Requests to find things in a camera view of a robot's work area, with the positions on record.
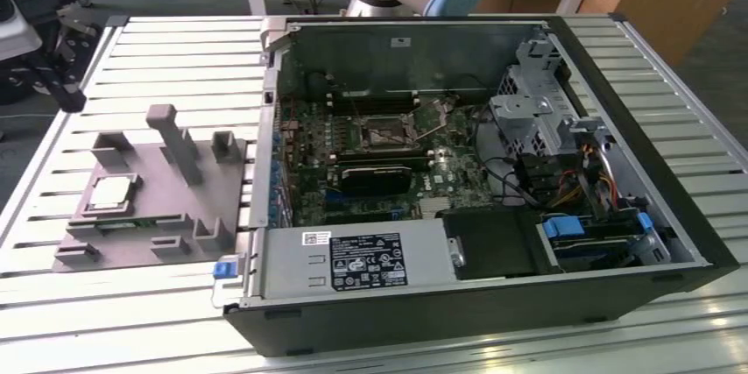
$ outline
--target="floor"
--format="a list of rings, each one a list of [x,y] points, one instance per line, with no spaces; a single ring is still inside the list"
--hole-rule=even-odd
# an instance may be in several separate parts
[[[270,14],[295,14],[284,0],[267,0]],[[323,0],[322,13],[338,13],[348,0]],[[76,11],[104,25],[110,15],[195,16],[246,15],[246,0],[99,0],[90,9]],[[676,71],[702,101],[748,146],[748,0],[734,0]],[[22,177],[44,132],[52,122],[56,106],[51,97],[34,95],[24,101],[0,107],[0,208]]]

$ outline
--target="slotted aluminum surface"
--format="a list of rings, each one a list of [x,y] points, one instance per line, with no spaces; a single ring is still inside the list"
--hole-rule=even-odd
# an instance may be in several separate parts
[[[748,262],[744,151],[632,35],[608,18],[570,26],[742,263]],[[150,104],[171,102],[195,139],[232,130],[258,134],[262,89],[255,18],[134,18],[111,32],[90,73],[82,115],[59,117],[35,157],[42,161],[6,211],[0,249],[0,371],[156,372],[739,372],[748,363],[748,268],[694,293],[671,295],[615,322],[316,356],[259,356],[211,305],[212,265],[104,272],[50,272],[94,167],[99,131],[158,141]],[[595,113],[591,102],[583,103]],[[251,201],[248,153],[240,225]]]

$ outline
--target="motherboard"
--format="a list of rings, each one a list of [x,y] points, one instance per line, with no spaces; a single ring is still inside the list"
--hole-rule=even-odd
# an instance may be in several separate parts
[[[294,226],[431,219],[492,203],[454,95],[328,94],[279,108]]]

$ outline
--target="blue latch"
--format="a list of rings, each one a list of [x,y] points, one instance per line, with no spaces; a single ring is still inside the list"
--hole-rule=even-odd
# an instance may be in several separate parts
[[[231,279],[239,276],[238,262],[216,262],[214,266],[214,279]]]
[[[543,228],[548,238],[583,236],[586,234],[583,223],[576,216],[555,216],[543,222]]]
[[[655,228],[655,224],[652,223],[652,219],[647,212],[639,212],[636,215],[636,219],[639,219],[639,223],[642,224],[642,228],[644,232],[648,232],[651,229]]]

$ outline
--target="power supply label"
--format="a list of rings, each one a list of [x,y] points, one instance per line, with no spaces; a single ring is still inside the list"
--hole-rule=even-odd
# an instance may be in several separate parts
[[[399,233],[331,237],[330,264],[336,291],[408,285]]]

